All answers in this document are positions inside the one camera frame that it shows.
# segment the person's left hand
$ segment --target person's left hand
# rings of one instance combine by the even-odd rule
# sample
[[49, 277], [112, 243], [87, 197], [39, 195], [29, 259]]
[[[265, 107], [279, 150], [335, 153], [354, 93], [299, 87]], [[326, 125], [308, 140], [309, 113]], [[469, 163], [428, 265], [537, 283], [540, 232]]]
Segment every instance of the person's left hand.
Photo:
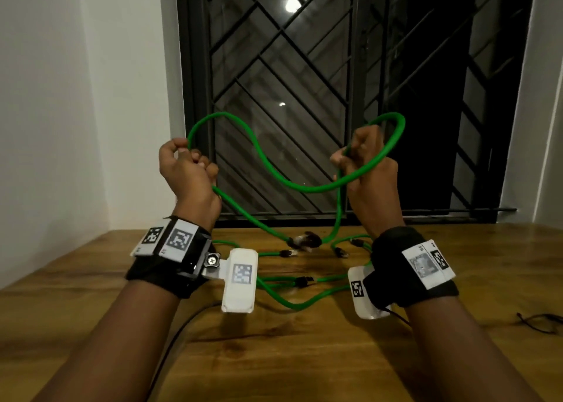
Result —
[[160, 173], [178, 198], [173, 215], [211, 232], [221, 213], [217, 185], [219, 167], [197, 149], [187, 149], [187, 140], [175, 138], [163, 144], [159, 153]]

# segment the wood grain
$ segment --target wood grain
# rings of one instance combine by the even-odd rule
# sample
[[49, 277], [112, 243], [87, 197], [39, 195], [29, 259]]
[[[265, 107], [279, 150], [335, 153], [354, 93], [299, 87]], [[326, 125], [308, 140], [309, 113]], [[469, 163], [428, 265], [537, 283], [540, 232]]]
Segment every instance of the wood grain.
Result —
[[[561, 401], [563, 338], [518, 325], [515, 313], [563, 314], [563, 232], [523, 225], [418, 228], [439, 244], [457, 273], [461, 299], [496, 344], [546, 401]], [[355, 233], [362, 229], [341, 230]], [[88, 335], [122, 288], [128, 254], [142, 235], [109, 232], [0, 291], [0, 400], [30, 400]], [[219, 229], [214, 237], [258, 251], [284, 248], [258, 229]], [[342, 247], [351, 253], [344, 261], [322, 247], [299, 258], [262, 258], [259, 273], [320, 277], [366, 262], [362, 249]], [[304, 301], [329, 287], [284, 294]], [[218, 282], [208, 283], [182, 302], [172, 332], [221, 293]], [[425, 401], [437, 398], [432, 382], [408, 327], [394, 318], [359, 319], [348, 292], [293, 313], [260, 291], [250, 315], [214, 308], [188, 326], [153, 400]]]

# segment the qr code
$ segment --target qr code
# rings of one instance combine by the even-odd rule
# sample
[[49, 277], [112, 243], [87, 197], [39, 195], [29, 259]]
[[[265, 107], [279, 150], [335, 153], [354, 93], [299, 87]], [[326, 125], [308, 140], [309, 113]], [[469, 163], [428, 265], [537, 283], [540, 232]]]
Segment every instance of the qr code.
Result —
[[444, 256], [442, 256], [442, 253], [440, 251], [430, 251], [430, 254], [432, 254], [432, 257], [434, 257], [434, 260], [436, 260], [436, 263], [438, 263], [440, 269], [446, 270], [449, 267], [449, 264], [446, 262], [446, 259], [444, 258]]
[[419, 254], [418, 256], [411, 258], [409, 260], [413, 265], [414, 271], [420, 278], [426, 278], [426, 276], [436, 273], [438, 268], [432, 261], [432, 258], [426, 252]]
[[155, 243], [164, 227], [151, 227], [141, 243]]
[[192, 237], [193, 235], [186, 232], [185, 230], [174, 229], [168, 237], [168, 242], [166, 242], [166, 245], [172, 248], [179, 249], [181, 251], [185, 251], [187, 250], [188, 246], [190, 246]]
[[354, 297], [363, 297], [364, 296], [364, 290], [362, 289], [362, 281], [361, 280], [355, 280], [353, 282], [350, 282], [350, 285], [352, 285], [352, 295]]
[[233, 266], [233, 283], [251, 284], [250, 277], [252, 276], [251, 264], [235, 264]]

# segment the bright light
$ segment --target bright light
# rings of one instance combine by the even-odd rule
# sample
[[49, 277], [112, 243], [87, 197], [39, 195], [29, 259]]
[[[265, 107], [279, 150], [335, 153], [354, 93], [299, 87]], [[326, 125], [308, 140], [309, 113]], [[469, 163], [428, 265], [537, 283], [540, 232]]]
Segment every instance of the bright light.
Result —
[[285, 3], [285, 10], [289, 13], [294, 13], [299, 8], [301, 8], [301, 4], [298, 0], [287, 0]]

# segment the cable connector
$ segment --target cable connector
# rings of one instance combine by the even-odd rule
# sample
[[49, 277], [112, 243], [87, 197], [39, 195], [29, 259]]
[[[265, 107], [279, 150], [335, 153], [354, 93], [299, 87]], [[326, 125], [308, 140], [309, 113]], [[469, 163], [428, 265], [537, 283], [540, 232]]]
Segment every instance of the cable connector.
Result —
[[287, 258], [287, 257], [297, 257], [298, 250], [297, 249], [282, 249], [280, 251], [280, 257]]
[[290, 246], [290, 248], [304, 249], [305, 251], [311, 251], [312, 248], [318, 248], [322, 244], [323, 241], [320, 236], [312, 231], [306, 231], [304, 235], [290, 238], [287, 241], [287, 245]]
[[358, 248], [363, 248], [365, 241], [362, 239], [350, 239], [350, 243]]
[[333, 251], [334, 251], [334, 255], [337, 256], [338, 258], [348, 258], [349, 256], [348, 252], [340, 247], [334, 247]]
[[309, 282], [313, 282], [314, 279], [312, 276], [300, 276], [295, 279], [295, 286], [297, 288], [305, 288], [309, 285]]

